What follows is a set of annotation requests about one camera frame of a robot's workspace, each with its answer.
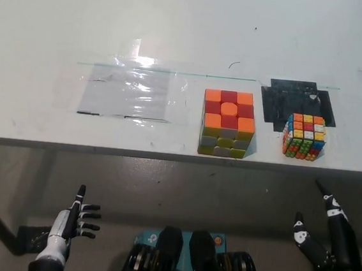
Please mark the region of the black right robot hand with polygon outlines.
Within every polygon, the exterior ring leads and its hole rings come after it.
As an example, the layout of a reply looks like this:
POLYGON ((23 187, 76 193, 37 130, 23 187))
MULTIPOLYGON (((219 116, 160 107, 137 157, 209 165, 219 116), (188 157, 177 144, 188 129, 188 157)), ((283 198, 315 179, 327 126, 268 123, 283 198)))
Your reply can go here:
POLYGON ((314 271, 362 271, 361 255, 354 229, 334 195, 318 180, 315 181, 325 206, 331 250, 312 238, 302 213, 294 221, 296 246, 312 264, 314 271))

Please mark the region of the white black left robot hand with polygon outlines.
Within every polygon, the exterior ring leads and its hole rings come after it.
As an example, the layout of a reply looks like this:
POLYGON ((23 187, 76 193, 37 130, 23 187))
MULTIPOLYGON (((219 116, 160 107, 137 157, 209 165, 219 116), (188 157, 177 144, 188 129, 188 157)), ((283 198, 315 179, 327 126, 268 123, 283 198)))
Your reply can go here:
POLYGON ((38 260, 49 260, 58 262, 63 267, 70 256, 72 239, 75 237, 96 238, 94 231, 100 227, 90 224, 85 219, 99 219, 102 216, 97 213, 100 206, 84 204, 86 186, 79 187, 72 205, 60 211, 47 237, 47 245, 36 257, 38 260))

